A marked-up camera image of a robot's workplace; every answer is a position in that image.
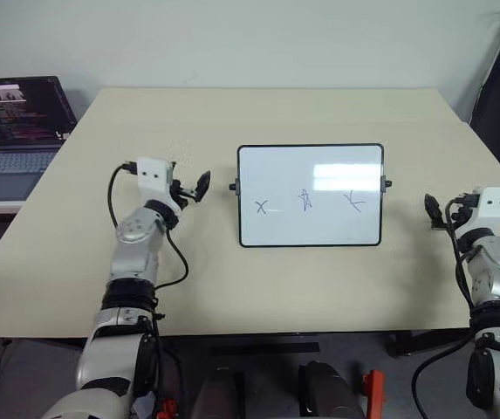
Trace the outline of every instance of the black whiteboard frame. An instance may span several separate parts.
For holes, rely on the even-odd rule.
[[[240,150],[242,148],[308,148],[308,147],[356,147],[376,146],[381,149],[381,172],[380,172],[380,229],[378,241],[368,244],[244,244],[242,243],[242,183],[240,182]],[[238,194],[238,243],[247,249],[259,247],[373,247],[381,243],[381,220],[383,219],[383,194],[385,193],[383,182],[385,181],[385,149],[379,142],[354,142],[344,144],[243,144],[236,151],[236,176]]]

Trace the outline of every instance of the black marker writing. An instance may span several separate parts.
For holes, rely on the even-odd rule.
[[[354,207],[355,210],[357,210],[358,212],[362,212],[360,211],[360,208],[358,208],[356,205],[358,203],[366,203],[366,201],[353,201],[353,191],[351,190],[351,194],[350,195],[347,195],[347,194],[343,194],[345,196],[346,199],[348,199],[348,202]]]
[[[264,205],[265,205],[265,203],[267,201],[268,201],[267,199],[265,201],[263,201],[262,203],[259,203],[258,201],[256,201],[256,204],[257,204],[257,214],[259,214],[259,211],[263,212],[264,214],[267,214],[265,212],[265,208],[264,208]]]
[[[307,190],[302,189],[302,195],[298,195],[298,198],[300,198],[304,204],[304,211],[306,211],[308,207],[312,207],[312,201],[310,201],[310,196],[308,195]]]

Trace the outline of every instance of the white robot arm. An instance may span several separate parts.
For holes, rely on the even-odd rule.
[[[434,210],[435,200],[429,205],[433,199],[425,199],[427,212],[433,226],[448,228],[458,259],[458,282],[470,307],[476,347],[469,362],[467,397],[490,418],[500,419],[500,237],[495,236],[500,228],[500,188],[478,188],[452,200],[445,210],[446,223]],[[464,259],[472,278],[470,291],[462,273]]]
[[[174,164],[167,161],[140,158],[121,168],[138,176],[143,207],[116,228],[118,246],[102,307],[79,361],[78,390],[43,419],[127,418],[134,400],[153,389],[157,371],[161,378],[161,315],[155,312],[154,294],[162,287],[157,285],[158,251],[188,204],[184,197],[199,202],[207,192],[210,172],[192,190],[174,179]]]

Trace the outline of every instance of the table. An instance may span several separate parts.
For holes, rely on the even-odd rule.
[[[394,183],[370,248],[244,249],[237,243],[236,149],[253,143],[380,142]],[[162,290],[164,335],[431,329],[468,325],[451,244],[429,229],[441,203],[500,185],[500,165],[433,89],[103,89],[0,242],[0,336],[81,337],[99,310],[115,246],[112,170],[150,155],[178,161],[208,195],[172,235],[190,263]],[[140,204],[119,175],[117,217]],[[182,274],[165,245],[159,282]]]

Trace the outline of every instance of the whiteboard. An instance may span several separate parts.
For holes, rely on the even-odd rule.
[[[240,244],[377,245],[382,181],[380,144],[241,146]]]

